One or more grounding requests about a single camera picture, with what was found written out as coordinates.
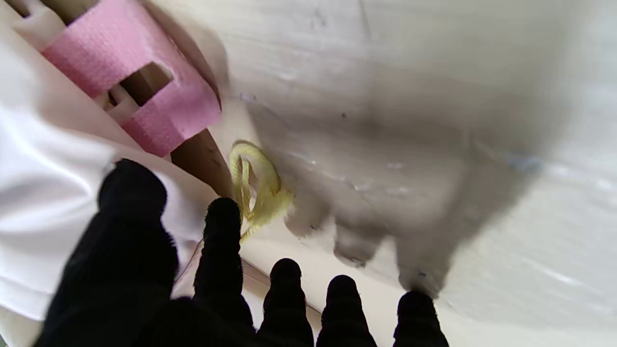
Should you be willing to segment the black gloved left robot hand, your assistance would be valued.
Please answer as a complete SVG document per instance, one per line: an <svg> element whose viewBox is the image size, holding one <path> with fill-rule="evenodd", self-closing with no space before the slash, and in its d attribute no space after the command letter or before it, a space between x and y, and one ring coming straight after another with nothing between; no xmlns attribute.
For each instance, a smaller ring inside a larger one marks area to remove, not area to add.
<svg viewBox="0 0 617 347"><path fill-rule="evenodd" d="M241 213L208 207L192 297L172 298L178 253L161 216L167 191L149 169L120 160L102 182L98 211L69 257L36 347L374 347L355 281L330 281L322 328L306 316L301 270L280 259L256 329L242 292Z"/></svg>

